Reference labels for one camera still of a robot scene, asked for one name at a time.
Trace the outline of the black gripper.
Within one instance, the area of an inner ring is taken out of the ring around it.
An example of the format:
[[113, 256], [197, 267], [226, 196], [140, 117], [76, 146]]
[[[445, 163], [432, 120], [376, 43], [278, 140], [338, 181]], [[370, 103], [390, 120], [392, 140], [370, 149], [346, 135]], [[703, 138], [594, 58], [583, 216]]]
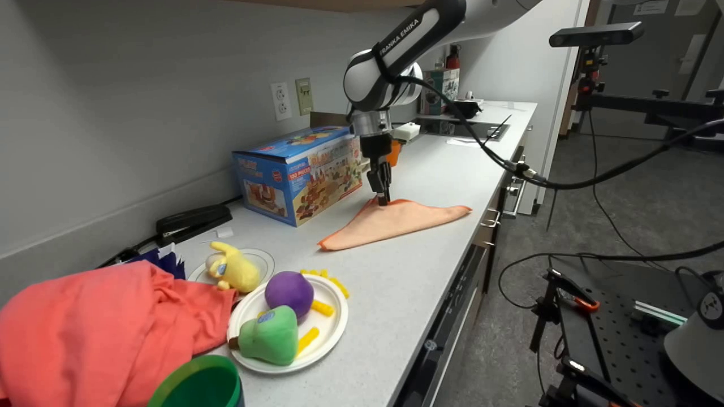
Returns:
[[376, 193], [377, 206], [387, 206], [392, 196], [392, 166], [387, 155], [392, 153], [390, 135], [363, 138], [363, 155], [370, 163], [367, 179]]

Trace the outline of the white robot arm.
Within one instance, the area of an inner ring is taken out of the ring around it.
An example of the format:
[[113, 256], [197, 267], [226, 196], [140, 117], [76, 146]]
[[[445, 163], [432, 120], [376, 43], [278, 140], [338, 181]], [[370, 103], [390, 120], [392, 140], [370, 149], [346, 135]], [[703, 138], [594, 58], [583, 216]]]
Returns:
[[418, 95], [424, 84], [416, 58], [434, 46], [493, 34], [540, 0], [425, 0], [368, 50], [357, 52], [341, 78], [351, 103], [349, 121], [370, 163], [367, 179], [380, 206], [392, 201], [392, 134], [387, 111]]

